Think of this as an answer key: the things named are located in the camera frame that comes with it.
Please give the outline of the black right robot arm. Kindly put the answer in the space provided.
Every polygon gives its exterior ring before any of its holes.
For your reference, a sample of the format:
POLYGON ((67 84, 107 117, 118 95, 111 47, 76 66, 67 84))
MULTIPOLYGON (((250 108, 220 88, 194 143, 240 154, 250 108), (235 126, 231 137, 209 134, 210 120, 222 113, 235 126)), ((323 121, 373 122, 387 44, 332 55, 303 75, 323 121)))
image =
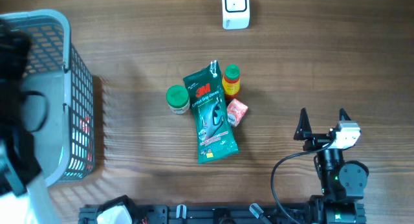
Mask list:
POLYGON ((314 153, 314 166, 321 183, 322 195, 306 202, 304 223, 366 223, 364 198, 369 169, 359 161, 345 161, 343 151, 356 145, 361 135, 357 122, 344 109, 339 121, 328 133, 313 133, 307 110, 300 113, 294 140, 303 140, 303 151, 314 153))

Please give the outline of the small red patterned box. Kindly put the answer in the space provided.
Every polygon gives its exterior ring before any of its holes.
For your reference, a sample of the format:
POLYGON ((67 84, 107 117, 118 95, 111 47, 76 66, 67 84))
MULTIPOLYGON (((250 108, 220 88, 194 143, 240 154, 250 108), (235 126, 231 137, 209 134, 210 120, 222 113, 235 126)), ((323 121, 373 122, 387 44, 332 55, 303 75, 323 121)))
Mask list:
POLYGON ((227 106, 228 121, 233 127, 237 127, 242 120, 245 113, 248 111, 248 106, 234 98, 227 106))

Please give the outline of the green 3M gloves packet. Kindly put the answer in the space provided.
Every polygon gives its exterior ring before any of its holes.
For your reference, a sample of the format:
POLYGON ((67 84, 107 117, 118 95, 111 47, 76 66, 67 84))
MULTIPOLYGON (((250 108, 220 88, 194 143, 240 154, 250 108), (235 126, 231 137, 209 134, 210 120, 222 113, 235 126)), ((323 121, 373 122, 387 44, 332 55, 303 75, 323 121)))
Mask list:
POLYGON ((224 159, 239 152, 227 105, 218 61, 183 78, 197 133, 198 163, 224 159))

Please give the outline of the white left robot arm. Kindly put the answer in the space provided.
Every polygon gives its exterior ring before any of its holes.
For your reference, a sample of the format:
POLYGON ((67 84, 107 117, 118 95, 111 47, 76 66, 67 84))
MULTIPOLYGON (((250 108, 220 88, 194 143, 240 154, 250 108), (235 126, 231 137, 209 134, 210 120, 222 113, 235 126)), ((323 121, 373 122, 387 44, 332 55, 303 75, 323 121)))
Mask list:
POLYGON ((49 195, 95 166, 93 77, 52 10, 1 16, 1 222, 59 223, 49 195))

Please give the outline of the red yellow sauce bottle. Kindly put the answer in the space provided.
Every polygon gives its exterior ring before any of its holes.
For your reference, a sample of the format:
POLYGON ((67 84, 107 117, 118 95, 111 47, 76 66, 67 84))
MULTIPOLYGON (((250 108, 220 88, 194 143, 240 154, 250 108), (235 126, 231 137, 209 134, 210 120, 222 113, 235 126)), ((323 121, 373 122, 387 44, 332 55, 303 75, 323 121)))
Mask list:
POLYGON ((237 65, 229 65, 224 72, 222 79, 225 97, 228 99, 235 98, 240 91, 240 69, 237 65))

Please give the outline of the green lidded jar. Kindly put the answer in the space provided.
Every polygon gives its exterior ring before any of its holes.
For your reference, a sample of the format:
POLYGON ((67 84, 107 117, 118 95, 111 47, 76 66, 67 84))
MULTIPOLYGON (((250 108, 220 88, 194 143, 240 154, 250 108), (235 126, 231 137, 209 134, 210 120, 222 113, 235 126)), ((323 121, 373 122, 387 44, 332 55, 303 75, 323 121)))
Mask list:
POLYGON ((167 90, 166 101, 174 114, 184 114, 190 108, 189 94, 181 85, 173 85, 167 90))

